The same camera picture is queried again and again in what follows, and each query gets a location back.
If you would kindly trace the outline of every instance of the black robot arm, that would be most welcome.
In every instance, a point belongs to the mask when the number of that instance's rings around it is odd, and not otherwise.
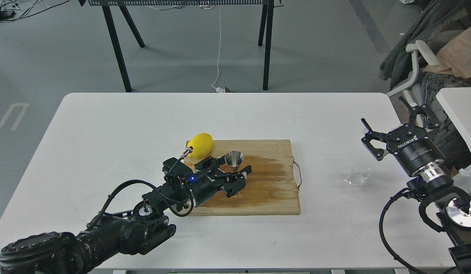
[[[251,166],[225,173],[219,169],[225,163],[223,158],[208,157],[196,165],[201,169],[194,173],[180,162],[189,153],[187,150],[179,159],[164,161],[165,183],[160,187],[141,180],[118,186],[87,229],[77,236],[70,232],[43,233],[5,246],[0,254],[1,274],[84,274],[117,253],[145,255],[176,232],[164,210],[184,217],[217,191],[230,197],[246,186]],[[119,191],[137,183],[153,190],[144,194],[133,210],[105,212]]]
[[[449,170],[442,166],[444,155],[427,137],[425,128],[415,125],[418,115],[423,115],[425,124],[430,129],[437,129],[440,122],[424,104],[411,107],[402,97],[400,100],[408,107],[410,118],[407,124],[388,132],[375,132],[362,118],[368,130],[361,139],[373,156],[382,160],[387,154],[392,154],[401,167],[410,177],[407,188],[399,191],[385,205],[380,217],[380,236],[386,249],[395,260],[398,260],[409,269],[424,274],[399,257],[387,243],[383,232],[383,219],[389,206],[400,197],[414,198],[420,202],[418,213],[423,222],[437,232],[446,232],[455,247],[449,248],[461,274],[471,274],[471,197],[462,189],[453,185]],[[378,140],[386,144],[386,149],[375,148],[371,140]],[[437,216],[441,226],[433,222],[425,209],[435,203],[439,212]]]

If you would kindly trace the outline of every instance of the wooden cutting board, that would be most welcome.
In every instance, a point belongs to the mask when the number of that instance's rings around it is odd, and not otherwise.
[[[212,199],[194,208],[190,215],[300,214],[290,140],[214,140],[210,156],[224,156],[232,150],[244,155],[239,170],[247,165],[253,168],[247,177],[246,187],[231,198],[219,191]],[[185,165],[194,169],[199,161],[185,158]],[[230,172],[226,164],[220,169]]]

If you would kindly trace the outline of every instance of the white table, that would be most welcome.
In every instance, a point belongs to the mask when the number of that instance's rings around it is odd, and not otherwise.
[[[437,100],[449,116],[471,152],[471,88],[444,88]],[[471,193],[471,165],[453,177],[455,185]]]
[[[399,125],[384,94],[67,95],[0,220],[0,249],[31,234],[77,234],[117,185],[128,179],[161,185],[162,162],[208,132],[214,139],[290,139],[302,168],[301,215],[167,212],[178,227],[173,238],[145,256],[119,254],[100,268],[400,268],[380,241],[378,220],[408,177],[392,156],[378,162],[361,144],[362,117],[377,131]],[[368,186],[353,188],[345,179],[358,162],[373,173]],[[107,211],[131,209],[148,191],[125,189]],[[385,233],[417,267],[453,266],[451,242],[421,221],[416,201],[391,207]]]

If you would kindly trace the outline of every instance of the metal jigger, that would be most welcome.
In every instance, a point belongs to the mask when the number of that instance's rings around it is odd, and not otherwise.
[[[233,150],[225,154],[225,163],[230,165],[232,172],[237,172],[240,165],[244,161],[244,155],[240,151]]]

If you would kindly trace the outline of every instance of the metal mesh shelf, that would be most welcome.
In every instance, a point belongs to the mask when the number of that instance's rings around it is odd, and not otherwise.
[[[266,5],[268,0],[88,0],[91,6]]]

